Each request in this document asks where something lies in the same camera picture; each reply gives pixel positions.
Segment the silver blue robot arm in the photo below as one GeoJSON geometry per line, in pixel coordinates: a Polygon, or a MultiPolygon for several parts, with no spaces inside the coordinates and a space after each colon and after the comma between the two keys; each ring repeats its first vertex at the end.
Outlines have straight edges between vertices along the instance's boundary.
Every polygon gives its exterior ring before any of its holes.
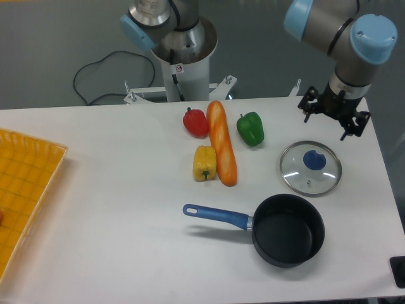
{"type": "MultiPolygon", "coordinates": [[[[362,1],[293,1],[283,22],[298,41],[336,62],[325,90],[310,87],[299,103],[309,117],[324,114],[340,123],[345,136],[361,136],[370,114],[357,107],[397,41],[386,17],[359,16],[362,1]]],[[[135,1],[121,27],[139,49],[161,62],[168,101],[203,101],[210,95],[209,59],[218,36],[199,13],[197,1],[135,1]]]]}

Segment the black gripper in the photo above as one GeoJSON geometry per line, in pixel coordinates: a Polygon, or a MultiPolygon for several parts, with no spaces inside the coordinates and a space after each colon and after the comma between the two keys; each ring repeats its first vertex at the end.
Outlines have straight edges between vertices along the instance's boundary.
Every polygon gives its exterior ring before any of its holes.
{"type": "Polygon", "coordinates": [[[347,136],[361,137],[371,113],[356,111],[361,98],[349,99],[346,98],[346,93],[345,90],[338,90],[338,93],[335,93],[330,84],[327,84],[323,93],[319,95],[318,90],[310,86],[297,106],[305,116],[304,123],[308,122],[311,115],[320,113],[318,104],[318,97],[320,96],[321,112],[334,120],[338,120],[344,128],[340,140],[343,141],[347,136]]]}

